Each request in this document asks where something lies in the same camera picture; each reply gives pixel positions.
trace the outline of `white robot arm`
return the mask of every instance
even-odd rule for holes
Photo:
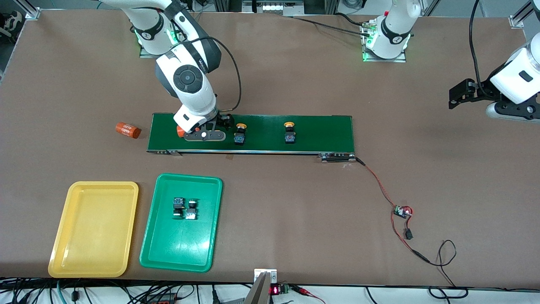
[[[178,0],[102,0],[121,8],[141,44],[156,60],[156,76],[182,101],[174,120],[186,132],[213,119],[218,110],[206,77],[219,67],[221,50]],[[177,39],[176,28],[186,41]]]
[[[387,14],[370,21],[375,24],[375,30],[368,32],[366,48],[383,59],[393,59],[407,47],[410,31],[420,15],[419,0],[392,0],[392,6]]]
[[[467,78],[449,91],[449,109],[465,102],[494,101],[486,109],[493,118],[540,123],[540,33],[515,50],[480,84]]]

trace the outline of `red wire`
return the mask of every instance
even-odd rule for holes
[[[384,195],[384,198],[390,203],[392,204],[392,207],[396,208],[396,204],[394,204],[394,202],[390,199],[390,196],[388,195],[388,192],[386,192],[386,189],[384,188],[384,186],[382,185],[381,183],[381,180],[379,179],[379,177],[375,174],[375,172],[373,172],[373,170],[371,170],[371,168],[369,168],[367,165],[366,165],[366,169],[368,169],[369,172],[371,172],[371,174],[375,177],[375,179],[377,180],[377,183],[379,184],[379,188],[381,188],[381,192],[382,192],[382,195]]]
[[[401,234],[399,232],[397,232],[397,229],[396,229],[396,225],[394,224],[394,210],[396,208],[396,204],[394,204],[394,202],[390,199],[390,196],[388,195],[388,192],[386,192],[386,189],[384,188],[384,186],[382,185],[382,182],[381,180],[379,179],[379,177],[375,174],[375,172],[373,172],[373,170],[371,170],[370,167],[368,167],[367,165],[365,165],[366,169],[368,169],[368,171],[375,177],[375,179],[377,180],[377,183],[379,184],[379,188],[381,188],[381,192],[382,192],[382,195],[384,195],[384,198],[392,205],[392,207],[394,207],[394,209],[392,209],[392,212],[390,213],[390,222],[392,223],[392,230],[394,230],[394,233],[397,235],[397,237],[400,239],[400,241],[407,247],[409,248],[409,250],[413,251],[413,249],[409,246],[409,244],[407,244],[407,241],[401,236]],[[409,221],[410,221],[410,218],[411,216],[413,215],[413,209],[409,206],[404,206],[403,207],[405,210],[409,210],[409,217],[407,218],[406,222],[405,222],[405,225],[406,227],[408,228],[408,225],[409,225]]]
[[[316,296],[316,295],[313,295],[312,293],[309,293],[308,296],[310,296],[310,297],[312,297],[312,298],[316,298],[317,300],[319,300],[319,301],[323,302],[324,304],[326,304],[326,302],[325,302],[323,299],[319,298],[319,297]]]

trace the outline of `metal bracket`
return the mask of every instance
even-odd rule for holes
[[[354,153],[319,153],[322,163],[355,162]]]
[[[261,273],[270,273],[270,283],[276,284],[278,282],[278,271],[276,269],[255,269],[253,271],[253,282],[255,282]]]
[[[516,11],[515,14],[510,15],[508,17],[508,21],[510,22],[510,27],[513,29],[522,29],[523,28],[523,21],[529,17],[529,15],[532,14],[532,12],[535,11],[535,8],[532,4],[532,1],[527,1],[520,9]]]
[[[199,131],[184,134],[184,139],[187,141],[224,141],[227,136],[225,132],[215,129],[216,124],[216,118],[214,117],[214,119],[201,125]]]
[[[41,13],[41,9],[37,8],[30,3],[28,0],[13,0],[15,3],[17,3],[25,12],[26,16],[24,17],[26,20],[35,20],[39,18],[39,14]]]

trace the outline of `table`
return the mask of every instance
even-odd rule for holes
[[[341,17],[313,18],[354,29]],[[445,270],[457,285],[540,287],[539,126],[487,118],[487,103],[448,110],[448,89],[474,76],[468,19],[420,18],[405,64],[363,63],[357,36],[281,16],[203,14],[201,25],[238,61],[237,114],[353,116],[357,155],[397,204],[414,208],[410,244],[434,260],[442,240],[456,243]],[[44,11],[26,23],[0,87],[1,276],[48,275],[72,183],[130,180],[140,196],[121,278],[249,282],[266,267],[295,283],[447,285],[394,235],[391,207],[358,163],[148,154],[152,113],[180,103],[155,78],[154,60],[138,58],[129,27],[113,10]],[[479,18],[475,37],[484,78],[524,41],[504,18]],[[208,77],[219,105],[233,105],[225,53]],[[117,134],[119,121],[141,127],[141,138]],[[138,263],[163,172],[224,182],[208,273]]]

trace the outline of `orange object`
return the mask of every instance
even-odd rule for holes
[[[186,131],[182,129],[179,125],[176,126],[176,133],[178,134],[178,137],[184,137],[184,134]]]
[[[125,122],[119,122],[116,124],[116,132],[131,138],[137,138],[140,135],[139,128]]]

